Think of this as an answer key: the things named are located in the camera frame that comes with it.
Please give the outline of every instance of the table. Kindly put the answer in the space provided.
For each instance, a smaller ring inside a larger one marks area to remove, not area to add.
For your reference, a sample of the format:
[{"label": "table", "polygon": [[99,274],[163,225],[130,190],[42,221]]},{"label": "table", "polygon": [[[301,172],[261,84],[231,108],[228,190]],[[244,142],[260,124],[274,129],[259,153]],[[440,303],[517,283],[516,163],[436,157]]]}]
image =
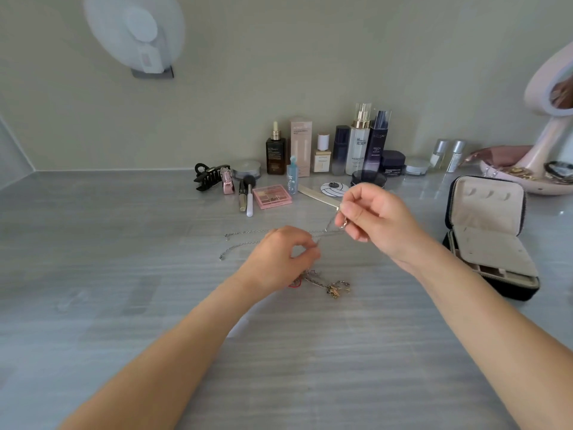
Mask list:
[{"label": "table", "polygon": [[[422,226],[446,233],[451,181],[390,179]],[[322,229],[334,209],[238,212],[192,171],[34,173],[0,192],[0,428],[55,427],[247,257],[233,231]],[[302,178],[319,188],[349,177]],[[283,183],[264,175],[262,187]],[[513,304],[573,347],[573,197],[528,203],[521,239],[541,290]],[[422,287],[371,244],[325,237],[316,268],[352,292],[303,284],[256,306],[223,345],[179,429],[512,429]]]}]

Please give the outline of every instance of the wall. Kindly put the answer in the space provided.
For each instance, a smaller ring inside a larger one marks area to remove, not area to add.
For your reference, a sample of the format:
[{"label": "wall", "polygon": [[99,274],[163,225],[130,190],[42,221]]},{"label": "wall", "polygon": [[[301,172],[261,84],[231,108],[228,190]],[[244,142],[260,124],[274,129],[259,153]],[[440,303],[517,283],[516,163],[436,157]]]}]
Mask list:
[{"label": "wall", "polygon": [[263,160],[272,121],[315,133],[356,101],[393,110],[389,147],[532,143],[536,69],[573,38],[573,0],[179,0],[173,81],[133,79],[81,0],[0,0],[0,112],[39,169]]},{"label": "wall", "polygon": [[0,117],[0,190],[34,171]]}]

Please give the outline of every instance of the pink eyeshadow palette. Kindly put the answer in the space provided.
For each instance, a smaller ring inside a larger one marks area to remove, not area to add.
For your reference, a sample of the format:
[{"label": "pink eyeshadow palette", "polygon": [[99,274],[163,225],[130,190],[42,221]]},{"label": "pink eyeshadow palette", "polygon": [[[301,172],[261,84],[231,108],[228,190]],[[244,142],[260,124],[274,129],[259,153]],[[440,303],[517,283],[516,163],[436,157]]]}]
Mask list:
[{"label": "pink eyeshadow palette", "polygon": [[292,203],[292,197],[282,185],[255,188],[253,196],[262,210]]}]

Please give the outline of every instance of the beige nail file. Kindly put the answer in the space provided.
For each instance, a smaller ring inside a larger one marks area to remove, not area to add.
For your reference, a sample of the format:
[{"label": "beige nail file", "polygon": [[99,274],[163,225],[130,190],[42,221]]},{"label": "beige nail file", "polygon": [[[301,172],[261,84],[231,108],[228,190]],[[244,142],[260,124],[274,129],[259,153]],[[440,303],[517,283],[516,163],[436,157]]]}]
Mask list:
[{"label": "beige nail file", "polygon": [[314,191],[308,187],[299,185],[298,191],[306,196],[316,199],[319,202],[323,202],[327,205],[333,206],[336,209],[338,209],[338,207],[340,206],[340,201],[337,201],[336,199],[333,199],[330,196],[326,196],[325,194],[320,193],[319,191]]}]

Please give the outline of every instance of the fan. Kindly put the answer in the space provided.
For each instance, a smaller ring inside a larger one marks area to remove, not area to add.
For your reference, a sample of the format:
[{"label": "fan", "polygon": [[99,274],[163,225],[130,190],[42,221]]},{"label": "fan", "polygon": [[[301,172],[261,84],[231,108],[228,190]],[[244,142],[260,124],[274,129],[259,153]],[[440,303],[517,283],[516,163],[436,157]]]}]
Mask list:
[{"label": "fan", "polygon": [[556,52],[535,73],[526,88],[526,106],[535,113],[551,118],[531,150],[515,167],[527,169],[532,179],[522,179],[503,171],[489,174],[490,166],[481,162],[486,176],[515,181],[534,194],[558,195],[573,193],[573,185],[546,178],[544,164],[551,150],[569,126],[573,117],[573,42]]},{"label": "fan", "polygon": [[185,21],[177,0],[84,0],[84,13],[99,43],[134,76],[171,71],[181,55]]}]

